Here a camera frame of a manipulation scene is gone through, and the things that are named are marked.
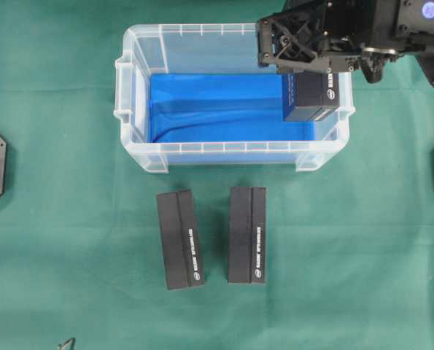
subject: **green surface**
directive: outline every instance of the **green surface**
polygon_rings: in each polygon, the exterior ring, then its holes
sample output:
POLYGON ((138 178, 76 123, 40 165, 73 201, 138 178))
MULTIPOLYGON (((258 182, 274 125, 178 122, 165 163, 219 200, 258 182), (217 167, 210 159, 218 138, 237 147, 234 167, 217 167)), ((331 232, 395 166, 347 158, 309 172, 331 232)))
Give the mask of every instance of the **green surface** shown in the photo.
POLYGON ((0 0, 0 349, 434 349, 434 90, 354 74, 324 168, 146 174, 113 118, 136 23, 252 22, 281 1, 0 0), (268 187, 268 283, 228 286, 230 186, 268 187), (167 292, 155 194, 194 192, 206 285, 167 292))

